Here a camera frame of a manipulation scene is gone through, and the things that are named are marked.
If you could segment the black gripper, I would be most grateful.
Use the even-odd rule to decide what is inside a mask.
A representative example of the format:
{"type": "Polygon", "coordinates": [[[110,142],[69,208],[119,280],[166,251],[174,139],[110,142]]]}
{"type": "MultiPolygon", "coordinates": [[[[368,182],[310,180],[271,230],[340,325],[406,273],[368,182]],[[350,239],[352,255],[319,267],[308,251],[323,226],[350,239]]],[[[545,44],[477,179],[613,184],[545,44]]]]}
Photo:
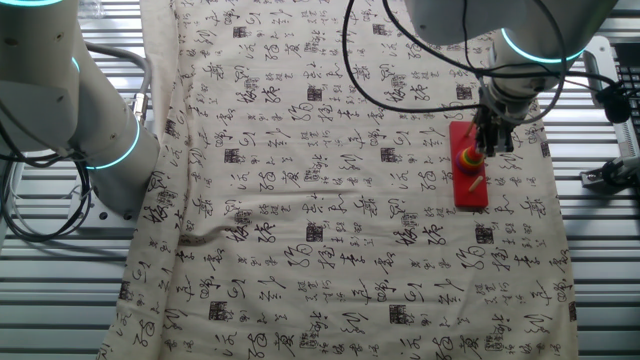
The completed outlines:
{"type": "Polygon", "coordinates": [[[475,124],[475,147],[484,149],[487,157],[494,157],[500,150],[501,133],[500,130],[511,132],[520,124],[512,114],[508,112],[508,107],[500,101],[493,101],[491,98],[480,100],[480,109],[473,117],[475,124]]]}

